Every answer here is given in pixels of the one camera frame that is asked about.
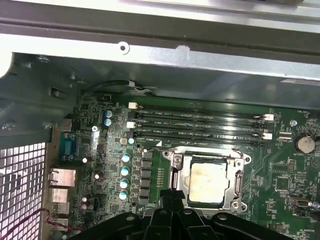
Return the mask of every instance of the red wire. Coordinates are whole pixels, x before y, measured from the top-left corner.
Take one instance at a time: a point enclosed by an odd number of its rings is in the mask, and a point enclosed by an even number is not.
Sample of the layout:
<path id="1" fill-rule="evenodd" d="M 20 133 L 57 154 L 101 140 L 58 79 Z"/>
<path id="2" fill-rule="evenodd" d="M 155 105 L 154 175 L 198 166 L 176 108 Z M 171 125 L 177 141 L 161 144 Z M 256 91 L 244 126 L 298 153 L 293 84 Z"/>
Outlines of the red wire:
<path id="1" fill-rule="evenodd" d="M 58 226 L 58 227 L 62 227 L 62 228 L 65 228 L 65 229 L 68 229 L 70 231 L 76 231 L 76 230 L 82 230 L 81 227 L 70 227 L 70 226 L 67 226 L 67 225 L 63 225 L 61 223 L 58 223 L 58 222 L 54 222 L 54 221 L 50 221 L 49 218 L 50 218 L 50 211 L 46 208 L 40 208 L 36 211 L 34 211 L 33 213 L 31 213 L 29 216 L 26 216 L 24 219 L 22 219 L 17 225 L 13 226 L 12 228 L 10 228 L 8 230 L 8 232 L 3 235 L 2 237 L 0 237 L 0 240 L 5 240 L 11 233 L 14 232 L 14 230 L 19 227 L 21 224 L 23 224 L 24 222 L 28 221 L 30 218 L 32 218 L 34 215 L 37 215 L 38 213 L 40 212 L 46 212 L 46 217 L 45 217 L 45 223 L 46 224 L 51 224 L 52 226 Z"/>

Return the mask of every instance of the screw hole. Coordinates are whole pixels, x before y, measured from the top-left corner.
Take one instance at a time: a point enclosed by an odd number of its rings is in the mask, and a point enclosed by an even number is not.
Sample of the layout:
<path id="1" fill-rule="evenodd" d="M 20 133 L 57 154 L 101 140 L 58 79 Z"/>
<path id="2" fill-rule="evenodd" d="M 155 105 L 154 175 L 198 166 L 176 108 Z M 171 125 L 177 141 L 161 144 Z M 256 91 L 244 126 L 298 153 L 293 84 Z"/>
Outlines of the screw hole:
<path id="1" fill-rule="evenodd" d="M 126 218 L 127 221 L 132 221 L 132 220 L 134 220 L 134 219 L 135 219 L 134 216 L 128 216 L 128 217 Z"/>

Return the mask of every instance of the ram slot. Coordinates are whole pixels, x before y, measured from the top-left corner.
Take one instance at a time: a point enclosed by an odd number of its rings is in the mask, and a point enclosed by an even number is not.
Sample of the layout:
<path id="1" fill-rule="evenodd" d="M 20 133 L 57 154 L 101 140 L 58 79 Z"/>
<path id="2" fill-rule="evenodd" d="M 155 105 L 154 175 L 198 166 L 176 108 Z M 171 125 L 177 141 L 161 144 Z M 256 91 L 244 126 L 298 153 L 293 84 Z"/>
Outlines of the ram slot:
<path id="1" fill-rule="evenodd" d="M 176 136 L 169 134 L 156 134 L 156 133 L 145 133 L 137 132 L 135 134 L 137 138 L 152 138 L 152 139 L 163 139 L 169 141 L 184 141 L 186 145 L 201 145 L 201 144 L 232 144 L 232 145 L 245 145 L 253 147 L 263 147 L 263 142 L 252 141 L 252 140 L 238 140 L 238 139 L 225 139 L 225 138 L 204 138 L 204 137 L 187 137 L 187 136 Z"/>
<path id="2" fill-rule="evenodd" d="M 262 133 L 255 133 L 255 132 L 245 132 L 245 131 L 237 131 L 237 130 L 224 130 L 224 129 L 199 129 L 199 128 L 173 128 L 173 127 L 161 127 L 154 126 L 154 125 L 142 125 L 135 129 L 135 131 L 145 131 L 145 132 L 156 132 L 162 131 L 165 133 L 173 133 L 176 135 L 201 135 L 204 137 L 213 137 L 212 135 L 227 135 L 227 136 L 234 136 L 236 137 L 255 137 L 262 135 Z"/>
<path id="3" fill-rule="evenodd" d="M 136 118 L 132 119 L 135 121 L 145 120 L 145 121 L 163 121 L 163 122 L 174 122 L 177 124 L 203 124 L 203 125 L 220 125 L 229 126 L 235 128 L 251 128 L 251 129 L 263 129 L 265 124 L 262 122 L 240 122 L 239 120 L 229 120 L 229 119 L 199 119 L 199 118 L 187 118 L 187 117 L 171 117 L 165 115 L 148 115 L 148 114 L 138 114 Z"/>
<path id="4" fill-rule="evenodd" d="M 262 114 L 250 114 L 250 113 L 232 113 L 224 111 L 204 111 L 199 109 L 187 109 L 187 108 L 170 108 L 170 107 L 160 107 L 160 106 L 143 106 L 143 109 L 136 111 L 137 113 L 148 113 L 154 112 L 155 114 L 166 114 L 178 117 L 184 117 L 186 115 L 194 116 L 215 116 L 215 117 L 225 117 L 225 118 L 237 118 L 237 119 L 259 119 Z"/>

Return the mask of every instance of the capacitor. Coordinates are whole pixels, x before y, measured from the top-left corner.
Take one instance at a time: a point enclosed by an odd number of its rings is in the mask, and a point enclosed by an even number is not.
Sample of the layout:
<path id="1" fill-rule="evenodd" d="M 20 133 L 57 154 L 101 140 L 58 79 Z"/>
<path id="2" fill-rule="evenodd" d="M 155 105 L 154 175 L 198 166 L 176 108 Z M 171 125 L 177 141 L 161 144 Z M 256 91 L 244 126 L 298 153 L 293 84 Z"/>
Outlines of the capacitor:
<path id="1" fill-rule="evenodd" d="M 129 139 L 128 139 L 128 143 L 129 143 L 129 144 L 134 144 L 134 143 L 135 143 L 135 140 L 134 140 L 133 138 L 129 138 Z"/>
<path id="2" fill-rule="evenodd" d="M 126 190 L 122 190 L 119 194 L 119 199 L 126 200 L 128 197 L 128 192 Z"/>
<path id="3" fill-rule="evenodd" d="M 121 160 L 122 160 L 124 163 L 127 163 L 127 162 L 130 161 L 130 157 L 131 157 L 131 156 L 130 156 L 129 153 L 125 153 L 125 154 L 122 155 Z"/>
<path id="4" fill-rule="evenodd" d="M 110 111 L 110 110 L 107 110 L 107 111 L 104 112 L 104 116 L 105 116 L 106 118 L 111 118 L 112 115 L 113 115 L 113 113 L 112 113 L 112 111 Z"/>
<path id="5" fill-rule="evenodd" d="M 124 178 L 121 180 L 120 182 L 120 188 L 122 189 L 126 189 L 128 187 L 129 181 L 128 179 Z"/>
<path id="6" fill-rule="evenodd" d="M 294 148 L 299 153 L 309 154 L 315 150 L 316 142 L 309 134 L 302 133 L 294 140 Z"/>
<path id="7" fill-rule="evenodd" d="M 83 162 L 84 164 L 88 164 L 88 163 L 90 163 L 91 161 L 92 161 L 92 158 L 91 158 L 90 156 L 86 156 L 86 157 L 82 158 L 82 162 Z"/>
<path id="8" fill-rule="evenodd" d="M 94 178 L 95 179 L 103 179 L 104 178 L 104 173 L 102 172 L 102 171 L 99 171 L 99 172 L 97 172 L 95 175 L 94 175 Z"/>
<path id="9" fill-rule="evenodd" d="M 106 118 L 104 121 L 103 121 L 103 124 L 107 127 L 109 127 L 111 125 L 112 121 L 109 119 L 109 118 Z"/>
<path id="10" fill-rule="evenodd" d="M 86 203 L 87 201 L 89 201 L 89 199 L 92 198 L 92 195 L 90 193 L 85 194 L 82 198 L 81 201 Z"/>
<path id="11" fill-rule="evenodd" d="M 91 204 L 91 202 L 89 200 L 87 200 L 86 202 L 81 203 L 80 208 L 82 210 L 87 210 L 90 204 Z"/>
<path id="12" fill-rule="evenodd" d="M 127 166 L 124 166 L 122 169 L 121 169 L 121 175 L 122 176 L 128 176 L 129 174 L 129 168 Z"/>

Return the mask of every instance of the dimm slot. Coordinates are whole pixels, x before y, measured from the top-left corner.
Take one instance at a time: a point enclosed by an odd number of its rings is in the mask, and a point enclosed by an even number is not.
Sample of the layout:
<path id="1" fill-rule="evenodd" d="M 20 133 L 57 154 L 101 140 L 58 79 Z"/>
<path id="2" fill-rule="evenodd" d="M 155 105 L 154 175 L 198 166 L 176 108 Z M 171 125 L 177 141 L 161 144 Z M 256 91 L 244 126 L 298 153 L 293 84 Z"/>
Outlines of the dimm slot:
<path id="1" fill-rule="evenodd" d="M 164 132 L 172 132 L 173 134 L 180 134 L 180 133 L 186 133 L 186 134 L 203 134 L 203 135 L 228 135 L 228 136 L 235 136 L 235 137 L 252 137 L 252 134 L 254 132 L 245 132 L 245 131 L 236 131 L 236 130 L 223 130 L 219 129 L 216 131 L 208 131 L 207 129 L 189 129 L 190 131 L 187 131 L 188 128 L 163 128 L 158 126 L 150 126 L 150 125 L 142 125 L 141 127 L 138 127 L 135 129 L 135 131 L 138 130 L 146 130 L 146 131 L 164 131 Z"/>
<path id="2" fill-rule="evenodd" d="M 232 112 L 223 112 L 223 111 L 203 111 L 199 109 L 188 109 L 188 108 L 171 108 L 171 107 L 160 107 L 160 106 L 143 106 L 142 110 L 137 110 L 137 112 L 143 111 L 159 111 L 163 114 L 178 114 L 182 112 L 183 114 L 201 114 L 204 116 L 221 116 L 227 118 L 241 118 L 241 119 L 256 119 L 254 117 L 261 116 L 261 114 L 249 114 L 249 113 L 232 113 Z"/>
<path id="3" fill-rule="evenodd" d="M 198 141 L 199 143 L 216 143 L 216 144 L 232 144 L 232 145 L 250 145 L 254 147 L 263 147 L 263 143 L 259 141 L 250 141 L 250 140 L 235 140 L 235 139 L 223 139 L 223 138 L 207 138 L 204 139 L 199 137 L 180 137 L 180 136 L 170 136 L 170 135 L 162 135 L 162 134 L 148 134 L 148 133 L 137 133 L 137 138 L 159 138 L 166 139 L 171 141 L 186 141 L 186 142 L 194 142 Z"/>
<path id="4" fill-rule="evenodd" d="M 146 122 L 146 121 L 153 121 L 155 122 L 154 124 L 158 123 L 158 122 L 163 122 L 163 123 L 168 123 L 166 125 L 186 125 L 186 124 L 190 124 L 190 125 L 196 125 L 196 124 L 201 124 L 203 125 L 204 128 L 208 128 L 210 129 L 211 126 L 210 125 L 216 125 L 216 126 L 220 126 L 220 127 L 225 127 L 225 126 L 228 126 L 228 127 L 234 127 L 234 128 L 249 128 L 249 129 L 262 129 L 263 127 L 263 124 L 261 125 L 257 125 L 255 126 L 253 123 L 249 123 L 249 124 L 245 124 L 245 123 L 236 123 L 236 122 L 222 122 L 222 121 L 210 121 L 210 120 L 206 120 L 206 121 L 203 121 L 203 120 L 193 120 L 193 119 L 188 119 L 188 118 L 185 118 L 185 119 L 171 119 L 168 120 L 168 118 L 166 117 L 142 117 L 142 118 L 135 118 L 133 119 L 135 122 L 139 123 L 143 123 L 143 122 Z"/>

